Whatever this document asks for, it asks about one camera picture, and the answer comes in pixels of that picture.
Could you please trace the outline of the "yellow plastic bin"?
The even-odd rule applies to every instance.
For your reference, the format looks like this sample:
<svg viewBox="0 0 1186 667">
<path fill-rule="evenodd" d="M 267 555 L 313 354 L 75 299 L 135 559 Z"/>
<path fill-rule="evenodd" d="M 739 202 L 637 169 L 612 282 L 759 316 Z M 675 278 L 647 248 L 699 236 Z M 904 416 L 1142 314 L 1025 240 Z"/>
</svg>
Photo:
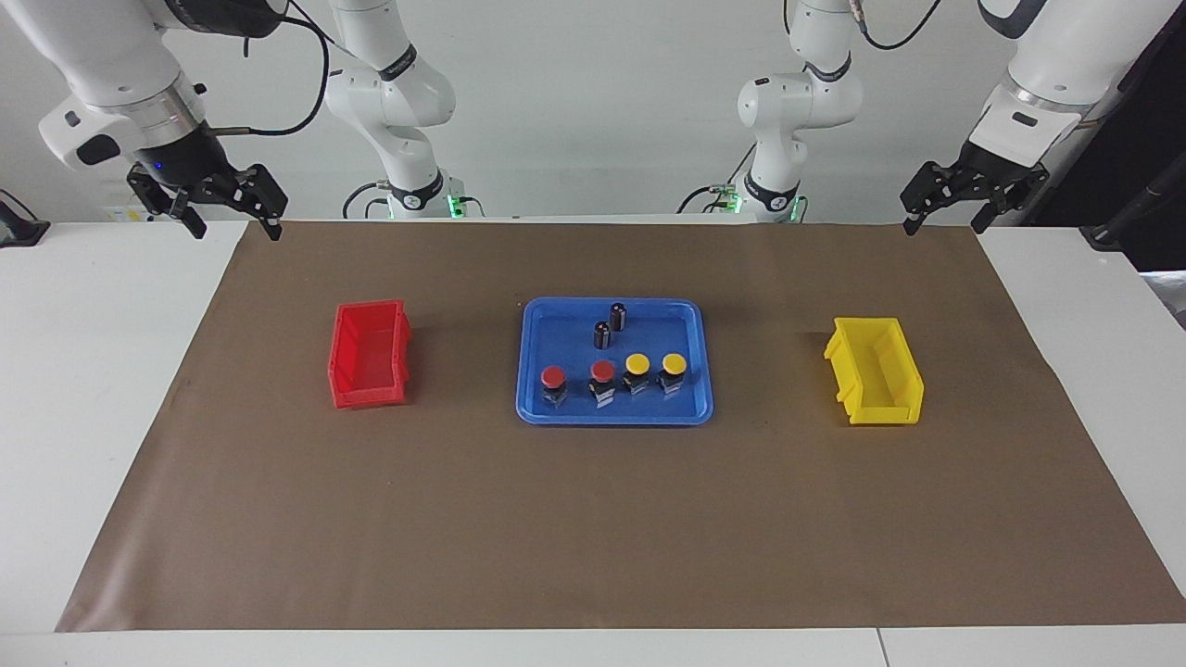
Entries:
<svg viewBox="0 0 1186 667">
<path fill-rule="evenodd" d="M 825 362 L 836 381 L 836 401 L 852 426 L 916 425 L 925 387 L 901 320 L 836 317 Z"/>
</svg>

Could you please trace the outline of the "blue plastic tray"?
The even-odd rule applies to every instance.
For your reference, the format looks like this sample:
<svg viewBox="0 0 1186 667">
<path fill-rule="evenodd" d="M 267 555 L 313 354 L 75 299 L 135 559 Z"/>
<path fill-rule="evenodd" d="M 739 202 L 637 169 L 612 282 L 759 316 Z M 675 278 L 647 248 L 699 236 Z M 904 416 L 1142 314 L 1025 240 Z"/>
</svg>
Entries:
<svg viewBox="0 0 1186 667">
<path fill-rule="evenodd" d="M 612 333 L 608 350 L 594 347 L 594 325 L 608 320 L 611 304 L 626 304 L 625 329 Z M 623 386 L 625 358 L 650 358 L 650 385 L 636 396 Z M 664 355 L 688 360 L 686 385 L 667 396 L 658 385 Z M 589 396 L 589 364 L 608 358 L 616 366 L 614 401 L 597 409 Z M 568 377 L 568 396 L 550 409 L 541 396 L 538 373 L 560 366 Z M 516 385 L 516 409 L 525 423 L 582 427 L 688 427 L 707 423 L 714 412 L 706 333 L 700 309 L 678 298 L 576 298 L 546 296 L 528 303 Z"/>
</svg>

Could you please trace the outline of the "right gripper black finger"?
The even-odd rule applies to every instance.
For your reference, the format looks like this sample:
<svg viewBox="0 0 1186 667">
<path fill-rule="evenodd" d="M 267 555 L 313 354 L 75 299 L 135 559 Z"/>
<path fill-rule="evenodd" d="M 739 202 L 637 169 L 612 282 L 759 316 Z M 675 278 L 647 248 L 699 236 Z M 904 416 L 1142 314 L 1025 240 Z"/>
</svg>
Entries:
<svg viewBox="0 0 1186 667">
<path fill-rule="evenodd" d="M 157 182 L 144 166 L 132 166 L 126 182 L 151 216 L 170 217 L 181 223 L 195 239 L 205 237 L 208 224 L 195 207 L 191 207 L 190 195 L 185 188 L 173 193 Z"/>
<path fill-rule="evenodd" d="M 270 171 L 262 164 L 246 170 L 227 170 L 208 177 L 208 197 L 217 207 L 257 220 L 263 231 L 276 242 L 283 236 L 285 208 L 288 197 Z"/>
</svg>

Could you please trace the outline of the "red plastic bin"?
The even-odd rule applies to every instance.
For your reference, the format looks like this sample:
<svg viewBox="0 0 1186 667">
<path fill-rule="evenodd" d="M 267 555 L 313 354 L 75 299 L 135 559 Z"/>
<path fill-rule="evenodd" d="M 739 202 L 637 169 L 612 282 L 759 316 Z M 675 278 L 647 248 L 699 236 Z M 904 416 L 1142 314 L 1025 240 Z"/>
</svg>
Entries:
<svg viewBox="0 0 1186 667">
<path fill-rule="evenodd" d="M 340 304 L 329 354 L 334 409 L 369 409 L 408 401 L 412 326 L 404 301 Z"/>
</svg>

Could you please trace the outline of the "brown paper mat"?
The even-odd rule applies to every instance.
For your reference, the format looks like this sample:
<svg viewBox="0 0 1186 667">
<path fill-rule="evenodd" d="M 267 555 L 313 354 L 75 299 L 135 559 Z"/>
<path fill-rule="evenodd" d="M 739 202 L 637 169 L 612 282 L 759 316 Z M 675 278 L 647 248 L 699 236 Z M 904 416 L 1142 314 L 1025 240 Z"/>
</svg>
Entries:
<svg viewBox="0 0 1186 667">
<path fill-rule="evenodd" d="M 522 423 L 538 296 L 699 305 L 713 417 Z M 408 401 L 334 409 L 334 313 L 389 299 Z M 836 317 L 901 320 L 919 423 L 847 421 Z M 971 231 L 305 222 L 243 233 L 57 625 L 1182 622 Z"/>
</svg>

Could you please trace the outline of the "black device at table edge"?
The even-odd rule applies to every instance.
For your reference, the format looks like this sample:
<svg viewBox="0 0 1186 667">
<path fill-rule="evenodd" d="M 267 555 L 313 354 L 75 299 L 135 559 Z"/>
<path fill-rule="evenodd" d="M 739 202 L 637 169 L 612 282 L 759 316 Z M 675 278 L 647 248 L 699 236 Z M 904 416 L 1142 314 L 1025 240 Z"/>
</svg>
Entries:
<svg viewBox="0 0 1186 667">
<path fill-rule="evenodd" d="M 15 195 L 0 188 L 0 248 L 36 246 L 51 225 L 47 220 L 38 220 Z"/>
</svg>

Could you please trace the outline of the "black stand pole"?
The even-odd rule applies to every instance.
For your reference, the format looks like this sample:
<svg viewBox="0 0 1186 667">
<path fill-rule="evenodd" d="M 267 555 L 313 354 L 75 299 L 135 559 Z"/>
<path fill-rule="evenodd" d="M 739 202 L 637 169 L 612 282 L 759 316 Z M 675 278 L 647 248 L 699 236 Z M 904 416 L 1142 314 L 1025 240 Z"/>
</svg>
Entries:
<svg viewBox="0 0 1186 667">
<path fill-rule="evenodd" d="M 1080 225 L 1080 236 L 1096 252 L 1121 253 L 1124 233 L 1180 193 L 1186 193 L 1186 148 L 1105 223 Z"/>
</svg>

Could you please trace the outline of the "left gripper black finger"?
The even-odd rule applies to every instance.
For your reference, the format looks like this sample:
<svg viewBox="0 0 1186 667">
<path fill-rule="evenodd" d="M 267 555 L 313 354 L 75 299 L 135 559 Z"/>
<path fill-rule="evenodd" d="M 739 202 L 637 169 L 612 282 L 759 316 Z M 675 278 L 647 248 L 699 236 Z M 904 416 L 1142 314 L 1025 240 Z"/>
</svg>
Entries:
<svg viewBox="0 0 1186 667">
<path fill-rule="evenodd" d="M 924 163 L 916 171 L 901 192 L 903 231 L 914 236 L 931 214 L 940 208 L 952 207 L 959 201 L 959 191 L 965 186 L 965 170 L 958 164 L 940 166 L 935 161 Z"/>
<path fill-rule="evenodd" d="M 1025 210 L 1041 193 L 1042 179 L 1024 179 L 1008 188 L 994 186 L 983 207 L 970 222 L 975 233 L 984 233 L 1000 216 Z"/>
</svg>

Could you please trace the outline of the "grey plastic sheet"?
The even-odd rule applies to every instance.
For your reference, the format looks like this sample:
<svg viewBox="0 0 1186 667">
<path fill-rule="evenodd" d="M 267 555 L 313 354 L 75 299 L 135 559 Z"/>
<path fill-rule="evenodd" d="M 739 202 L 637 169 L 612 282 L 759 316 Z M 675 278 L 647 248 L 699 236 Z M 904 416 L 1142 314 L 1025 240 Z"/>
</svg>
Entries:
<svg viewBox="0 0 1186 667">
<path fill-rule="evenodd" d="M 1141 271 L 1140 275 L 1186 331 L 1186 271 Z"/>
</svg>

